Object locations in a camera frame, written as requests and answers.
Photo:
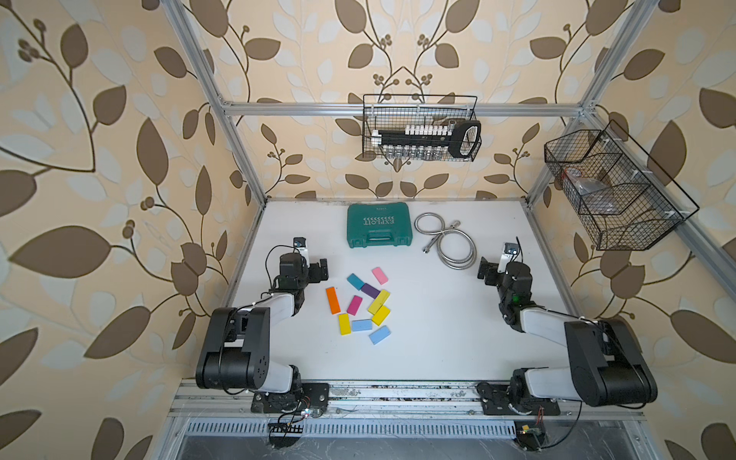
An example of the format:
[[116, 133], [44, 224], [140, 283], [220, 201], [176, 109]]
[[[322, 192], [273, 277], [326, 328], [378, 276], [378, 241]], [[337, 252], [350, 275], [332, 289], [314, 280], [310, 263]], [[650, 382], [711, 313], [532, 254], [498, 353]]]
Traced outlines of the pink block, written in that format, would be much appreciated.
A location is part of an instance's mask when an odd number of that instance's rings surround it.
[[385, 285], [388, 282], [388, 277], [381, 268], [373, 268], [372, 273], [381, 285]]

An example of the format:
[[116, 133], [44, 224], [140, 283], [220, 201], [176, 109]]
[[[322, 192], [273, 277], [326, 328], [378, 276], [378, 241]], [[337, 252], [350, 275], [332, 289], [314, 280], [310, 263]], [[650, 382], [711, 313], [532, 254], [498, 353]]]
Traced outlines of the long yellow-green block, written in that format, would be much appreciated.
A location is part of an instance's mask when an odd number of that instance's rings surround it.
[[379, 292], [377, 297], [374, 299], [370, 307], [367, 309], [369, 314], [376, 314], [378, 310], [384, 305], [385, 301], [388, 299], [390, 293], [383, 289]]

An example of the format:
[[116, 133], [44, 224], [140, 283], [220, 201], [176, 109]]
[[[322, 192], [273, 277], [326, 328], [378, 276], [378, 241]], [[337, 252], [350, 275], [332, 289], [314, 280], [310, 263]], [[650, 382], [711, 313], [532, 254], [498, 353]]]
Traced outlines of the short yellow block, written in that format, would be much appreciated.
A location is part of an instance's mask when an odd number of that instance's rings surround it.
[[391, 310], [387, 306], [383, 305], [381, 306], [381, 308], [379, 308], [379, 310], [377, 310], [377, 312], [375, 312], [375, 314], [373, 314], [372, 322], [376, 326], [381, 326], [381, 324], [385, 322], [385, 319], [387, 319], [387, 316], [389, 316], [390, 313]]

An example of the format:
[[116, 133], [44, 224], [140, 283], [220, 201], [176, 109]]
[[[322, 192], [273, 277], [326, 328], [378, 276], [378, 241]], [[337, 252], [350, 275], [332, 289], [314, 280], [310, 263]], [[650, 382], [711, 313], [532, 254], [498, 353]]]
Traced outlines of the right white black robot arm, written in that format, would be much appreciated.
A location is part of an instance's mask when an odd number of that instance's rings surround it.
[[506, 387], [479, 383], [476, 389], [494, 410], [528, 415], [559, 400], [637, 409], [657, 400], [656, 380], [625, 321], [592, 320], [537, 304], [531, 268], [522, 262], [482, 259], [477, 277], [498, 291], [509, 327], [567, 350], [566, 366], [519, 368]]

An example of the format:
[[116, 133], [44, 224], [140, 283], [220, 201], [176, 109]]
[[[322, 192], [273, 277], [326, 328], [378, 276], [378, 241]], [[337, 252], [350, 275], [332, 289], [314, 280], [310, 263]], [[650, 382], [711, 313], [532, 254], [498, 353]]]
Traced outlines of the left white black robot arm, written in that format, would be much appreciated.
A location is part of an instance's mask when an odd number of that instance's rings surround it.
[[231, 396], [251, 392], [254, 413], [306, 411], [316, 417], [324, 413], [330, 386], [303, 383], [297, 366], [281, 364], [270, 356], [270, 345], [273, 327], [299, 313], [306, 287], [328, 279], [326, 259], [309, 263], [299, 251], [287, 253], [280, 257], [280, 272], [261, 299], [216, 309], [195, 367], [197, 387]]

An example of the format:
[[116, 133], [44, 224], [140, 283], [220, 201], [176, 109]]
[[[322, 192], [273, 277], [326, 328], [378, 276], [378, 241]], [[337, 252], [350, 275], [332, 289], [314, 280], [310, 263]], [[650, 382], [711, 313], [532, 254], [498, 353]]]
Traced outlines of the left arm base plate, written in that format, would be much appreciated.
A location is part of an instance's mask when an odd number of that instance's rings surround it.
[[328, 408], [330, 386], [328, 383], [299, 383], [288, 393], [257, 392], [254, 394], [251, 412], [256, 414], [306, 414], [321, 417]]

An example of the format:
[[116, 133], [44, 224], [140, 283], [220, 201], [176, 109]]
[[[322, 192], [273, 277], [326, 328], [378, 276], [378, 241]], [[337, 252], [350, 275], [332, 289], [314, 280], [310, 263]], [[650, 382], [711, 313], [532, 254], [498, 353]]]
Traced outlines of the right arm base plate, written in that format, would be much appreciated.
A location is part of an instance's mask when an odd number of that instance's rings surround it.
[[490, 383], [475, 386], [486, 416], [560, 416], [559, 404], [532, 396], [520, 383]]

